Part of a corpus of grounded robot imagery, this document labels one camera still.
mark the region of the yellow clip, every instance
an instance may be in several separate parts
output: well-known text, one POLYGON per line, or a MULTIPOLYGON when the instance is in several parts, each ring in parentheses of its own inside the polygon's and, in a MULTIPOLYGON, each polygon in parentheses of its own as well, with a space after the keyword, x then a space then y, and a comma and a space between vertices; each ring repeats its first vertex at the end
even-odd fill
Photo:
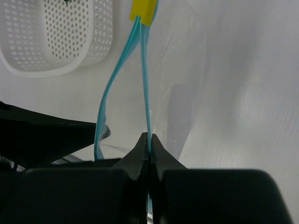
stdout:
POLYGON ((130 20, 140 16, 140 23, 150 26, 153 20, 157 0, 133 0, 130 20))

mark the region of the white plastic basket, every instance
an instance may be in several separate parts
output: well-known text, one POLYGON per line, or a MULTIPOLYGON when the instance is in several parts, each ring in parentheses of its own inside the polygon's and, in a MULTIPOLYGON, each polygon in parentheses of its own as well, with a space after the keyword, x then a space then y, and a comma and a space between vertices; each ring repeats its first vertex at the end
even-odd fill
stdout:
POLYGON ((2 0, 0 10, 1 58, 16 75, 62 75, 111 49, 112 0, 2 0))

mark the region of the perforated basket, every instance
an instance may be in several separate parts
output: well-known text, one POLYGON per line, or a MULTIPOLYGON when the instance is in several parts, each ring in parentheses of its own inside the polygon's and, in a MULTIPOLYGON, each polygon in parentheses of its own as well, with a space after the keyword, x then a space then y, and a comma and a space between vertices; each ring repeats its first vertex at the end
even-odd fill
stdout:
POLYGON ((23 77, 52 77, 97 63, 113 39, 112 0, 2 0, 1 58, 23 77))

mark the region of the black plastic part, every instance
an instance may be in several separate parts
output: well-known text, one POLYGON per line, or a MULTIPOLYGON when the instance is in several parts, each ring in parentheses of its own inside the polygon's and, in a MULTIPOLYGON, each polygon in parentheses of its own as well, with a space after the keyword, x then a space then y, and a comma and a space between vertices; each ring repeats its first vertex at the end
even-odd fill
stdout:
POLYGON ((25 167, 49 164, 93 144, 95 124, 0 102, 0 155, 25 167))
POLYGON ((0 223, 147 223, 146 140, 122 160, 0 172, 0 223))
POLYGON ((275 182, 258 170, 188 170, 156 135, 121 160, 0 172, 0 223, 292 223, 275 182))
POLYGON ((156 135, 150 154, 154 223, 292 223, 280 192, 258 170, 188 170, 156 135))

